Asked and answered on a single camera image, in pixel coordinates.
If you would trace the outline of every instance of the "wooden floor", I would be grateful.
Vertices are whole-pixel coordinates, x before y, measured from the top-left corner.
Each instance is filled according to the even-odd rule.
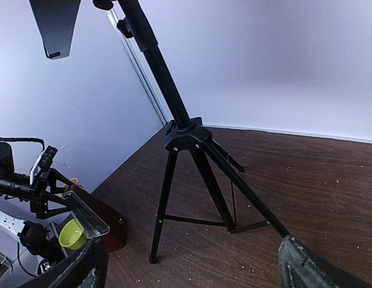
[[[246,168],[243,178],[291,234],[341,269],[372,283],[372,145],[212,129]],[[94,194],[129,221],[128,245],[110,254],[106,287],[280,287],[280,236],[264,227],[225,228],[165,221],[160,262],[148,262],[166,165],[163,133]],[[231,207],[230,182],[214,166]],[[262,220],[237,190],[239,224]],[[168,213],[220,220],[187,152],[180,153]]]

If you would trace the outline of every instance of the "transparent tray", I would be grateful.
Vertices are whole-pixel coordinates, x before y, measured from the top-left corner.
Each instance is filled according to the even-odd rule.
[[[91,239],[109,233],[110,227],[74,191],[65,192],[63,198],[73,203],[74,208],[70,214],[83,226],[86,238]]]

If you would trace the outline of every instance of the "baseboard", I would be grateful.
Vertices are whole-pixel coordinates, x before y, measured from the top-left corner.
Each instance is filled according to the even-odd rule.
[[[369,139],[349,138],[349,137],[340,137],[340,136],[332,136],[332,135],[302,133],[302,132],[284,131],[284,130],[262,129],[262,128],[253,128],[253,127],[228,126],[228,125],[211,125],[211,124],[208,124],[206,126],[211,127],[211,128],[225,128],[225,129],[236,129],[236,130],[254,130],[254,131],[263,131],[263,132],[269,132],[269,133],[298,135],[298,136],[307,136],[307,137],[319,137],[319,138],[345,140],[345,141],[353,141],[353,142],[362,142],[362,143],[372,144],[372,140],[369,140]]]

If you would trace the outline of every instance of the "black tripod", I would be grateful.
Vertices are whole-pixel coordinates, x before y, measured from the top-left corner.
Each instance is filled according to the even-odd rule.
[[[100,9],[109,10],[113,7],[113,4],[109,0],[94,0],[93,2],[95,6]],[[136,39],[137,45],[143,52],[161,89],[163,97],[174,117],[174,120],[170,121],[166,125],[165,148],[169,151],[169,156],[167,159],[157,221],[155,224],[154,238],[149,257],[150,263],[157,262],[158,245],[161,237],[163,221],[165,219],[194,224],[224,226],[229,233],[238,233],[271,225],[282,237],[288,235],[289,232],[287,229],[251,190],[232,166],[241,172],[244,171],[244,168],[213,140],[212,133],[203,127],[201,118],[190,119],[158,48],[155,35],[138,1],[118,0],[118,2],[125,13],[125,19],[120,20],[117,27],[126,38],[134,37]],[[178,153],[182,150],[190,151],[203,181],[205,182],[205,185],[218,209],[222,222],[197,220],[166,214],[166,206],[169,199],[176,159]],[[206,155],[209,156],[234,183],[234,185],[239,188],[243,195],[246,196],[254,207],[263,215],[265,221],[244,227],[236,226]]]

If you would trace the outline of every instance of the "green bowl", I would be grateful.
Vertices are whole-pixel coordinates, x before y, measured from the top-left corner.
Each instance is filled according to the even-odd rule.
[[[61,234],[59,234],[59,244],[71,250],[79,249],[87,242],[83,230],[83,226],[78,220],[70,220],[62,229]]]

